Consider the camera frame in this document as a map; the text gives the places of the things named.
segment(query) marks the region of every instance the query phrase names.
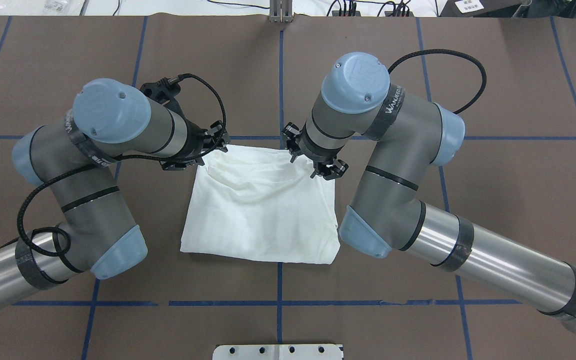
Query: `white cloth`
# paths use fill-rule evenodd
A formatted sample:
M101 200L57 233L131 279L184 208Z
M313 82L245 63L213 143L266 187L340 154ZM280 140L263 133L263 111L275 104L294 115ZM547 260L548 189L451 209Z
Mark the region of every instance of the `white cloth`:
M197 167L181 251L258 262L331 264L339 250L335 183L287 150L228 145Z

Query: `light blue joint cap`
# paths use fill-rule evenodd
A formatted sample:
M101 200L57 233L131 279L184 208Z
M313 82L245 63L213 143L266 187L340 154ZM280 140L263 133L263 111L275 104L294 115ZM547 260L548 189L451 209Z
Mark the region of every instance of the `light blue joint cap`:
M375 258L383 259L393 250L349 205L339 227L339 236L346 244Z
M112 79L96 79L75 96L72 116L82 133L106 144L131 141L151 121L151 105L138 89Z
M390 86L388 69L377 57L350 52L332 65L321 84L321 97L338 112L361 114L381 105Z
M457 150L462 147L464 136L466 136L466 125L459 115L444 109L436 102L434 104L437 105L441 114L441 144L439 144L437 156L430 165L440 167L448 164Z
M39 130L41 126L37 127L35 130L28 132L24 137L21 137L19 141L14 144L12 148L12 164L14 165L14 170L16 170L26 182L38 187L44 182L37 176L33 164L30 161L30 145L33 142L33 137L35 133Z
M90 271L99 280L106 280L141 263L147 254L144 235L135 225L99 257Z

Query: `gray robot arm segment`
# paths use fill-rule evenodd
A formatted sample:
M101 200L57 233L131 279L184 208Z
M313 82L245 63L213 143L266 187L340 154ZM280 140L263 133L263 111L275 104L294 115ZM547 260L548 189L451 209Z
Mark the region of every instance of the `gray robot arm segment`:
M115 80L93 80L76 96L64 120L41 126L18 141L15 168L34 185L91 164L96 167L51 186L65 218L57 228L70 239L66 253L68 241L49 228L28 234L42 253L21 239L0 248L0 308L87 270L100 280L110 278L146 257L144 237L107 166L118 155L137 151L164 158L164 169L185 169L202 164L201 159L189 159L198 158L206 146L225 150L229 142L219 123L201 129L186 120L181 109L172 111L174 106L158 101Z
M506 292L576 333L574 265L416 199L428 166L443 166L459 150L464 123L396 85L384 91L384 82L388 72L374 56L346 54L326 76L304 129L289 124L284 131L293 155L306 155L315 167L334 162L355 133L377 141L339 227L341 239L375 258L406 251Z

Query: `white label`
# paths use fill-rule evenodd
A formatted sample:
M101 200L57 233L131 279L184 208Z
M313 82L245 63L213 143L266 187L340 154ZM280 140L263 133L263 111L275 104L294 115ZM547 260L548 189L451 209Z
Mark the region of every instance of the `white label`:
M460 0L455 1L454 4L457 5L457 9L459 9L462 14L484 9L480 0Z
M46 0L46 3L43 5L43 10L45 12L57 12L62 13L64 9L68 6L67 0Z

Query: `brown table surface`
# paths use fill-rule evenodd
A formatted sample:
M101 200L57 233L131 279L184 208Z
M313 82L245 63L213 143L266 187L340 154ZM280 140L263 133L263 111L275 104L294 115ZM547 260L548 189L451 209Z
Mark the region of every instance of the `brown table surface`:
M338 57L365 51L389 65L420 48L471 54L488 75L461 114L466 141L427 171L420 199L576 264L576 20L560 18L0 17L0 244L16 236L32 190L12 147L60 119L90 80L194 73L221 94L233 144L279 148L280 128L304 123ZM451 110L480 86L474 66L447 55L411 59L391 77ZM219 118L199 84L179 99L199 125ZM339 154L350 164L336 181L339 221L373 146L354 139ZM278 342L343 344L346 359L576 359L576 335L557 321L407 253L377 260L342 243L329 266L180 253L194 170L134 160L118 175L148 257L0 310L0 359L200 360L220 344ZM59 221L47 191L25 223Z

